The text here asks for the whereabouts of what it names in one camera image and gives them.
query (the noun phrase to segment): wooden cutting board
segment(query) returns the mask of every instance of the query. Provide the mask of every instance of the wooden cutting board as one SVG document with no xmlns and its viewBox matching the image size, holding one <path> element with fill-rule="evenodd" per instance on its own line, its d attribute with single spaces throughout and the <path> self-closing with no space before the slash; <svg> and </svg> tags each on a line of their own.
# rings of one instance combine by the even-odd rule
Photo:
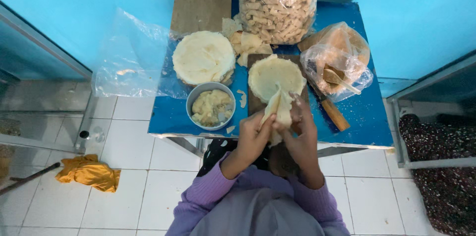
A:
<svg viewBox="0 0 476 236">
<path fill-rule="evenodd" d="M 220 32 L 222 18 L 231 18 L 231 0 L 175 0 L 170 29 Z"/>
<path fill-rule="evenodd" d="M 258 60 L 264 59 L 268 57 L 269 54 L 251 54 L 248 56 L 248 68 L 251 68 L 251 66 Z M 278 54 L 278 58 L 282 59 L 287 59 L 291 60 L 293 63 L 299 66 L 299 69 L 301 70 L 302 76 L 305 78 L 306 74 L 304 73 L 302 69 L 301 62 L 299 61 L 299 56 L 298 55 L 289 55 L 289 54 Z M 301 97 L 306 101 L 307 104 L 309 104 L 309 94 L 307 92 L 307 86 L 304 87 L 301 93 Z M 266 104 L 261 103 L 261 100 L 259 100 L 258 97 L 256 97 L 251 89 L 248 86 L 248 116 L 253 115 L 254 113 L 265 109 Z"/>
</svg>

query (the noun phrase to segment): wooden knife handle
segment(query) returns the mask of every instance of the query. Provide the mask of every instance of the wooden knife handle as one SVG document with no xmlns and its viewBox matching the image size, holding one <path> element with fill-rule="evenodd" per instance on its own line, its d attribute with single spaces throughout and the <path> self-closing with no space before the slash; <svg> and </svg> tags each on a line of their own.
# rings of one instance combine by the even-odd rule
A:
<svg viewBox="0 0 476 236">
<path fill-rule="evenodd" d="M 350 124 L 347 122 L 346 118 L 342 116 L 339 109 L 330 101 L 329 99 L 321 100 L 322 107 L 329 115 L 330 119 L 334 122 L 337 128 L 342 132 L 343 130 L 350 127 Z"/>
</svg>

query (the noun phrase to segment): plastic wrap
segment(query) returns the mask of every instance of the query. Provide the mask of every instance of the plastic wrap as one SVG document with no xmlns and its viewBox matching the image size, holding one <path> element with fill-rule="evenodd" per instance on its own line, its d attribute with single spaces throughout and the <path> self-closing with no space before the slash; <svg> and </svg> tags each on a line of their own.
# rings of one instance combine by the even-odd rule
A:
<svg viewBox="0 0 476 236">
<path fill-rule="evenodd" d="M 172 54 L 188 34 L 146 24 L 118 9 L 110 34 L 99 51 L 99 64 L 93 73 L 93 95 L 187 99 L 194 88 L 175 73 Z M 233 78 L 224 83 L 228 85 Z"/>
<path fill-rule="evenodd" d="M 314 22 L 317 0 L 239 0 L 245 31 L 264 43 L 295 44 Z"/>
<path fill-rule="evenodd" d="M 314 80 L 319 90 L 331 101 L 338 102 L 353 92 L 341 85 L 324 81 L 325 68 L 333 70 L 342 80 L 359 90 L 370 86 L 372 72 L 367 68 L 370 49 L 367 42 L 345 22 L 332 24 L 299 44 L 307 50 L 301 53 L 301 63 L 310 80 Z"/>
</svg>

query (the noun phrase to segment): plastic spoon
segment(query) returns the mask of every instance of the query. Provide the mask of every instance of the plastic spoon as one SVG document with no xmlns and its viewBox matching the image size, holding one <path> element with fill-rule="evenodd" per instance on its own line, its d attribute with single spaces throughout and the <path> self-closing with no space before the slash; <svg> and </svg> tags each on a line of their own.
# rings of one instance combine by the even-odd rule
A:
<svg viewBox="0 0 476 236">
<path fill-rule="evenodd" d="M 353 87 L 352 85 L 348 84 L 347 82 L 345 81 L 342 81 L 342 79 L 335 73 L 333 72 L 332 70 L 328 69 L 328 68 L 325 68 L 324 69 L 324 75 L 323 75 L 323 79 L 327 82 L 331 82 L 331 83 L 336 83 L 336 84 L 339 84 L 339 85 L 342 85 L 343 87 L 347 88 L 349 91 L 352 91 L 356 94 L 360 94 L 361 92 L 359 91 L 359 89 Z"/>
</svg>

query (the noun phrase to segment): gray hijab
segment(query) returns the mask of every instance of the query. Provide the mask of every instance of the gray hijab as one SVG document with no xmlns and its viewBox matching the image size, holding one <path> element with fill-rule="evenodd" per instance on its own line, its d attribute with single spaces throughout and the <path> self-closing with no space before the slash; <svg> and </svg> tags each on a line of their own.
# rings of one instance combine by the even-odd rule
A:
<svg viewBox="0 0 476 236">
<path fill-rule="evenodd" d="M 334 227 L 323 229 L 289 195 L 269 188 L 228 193 L 190 236 L 343 236 Z"/>
</svg>

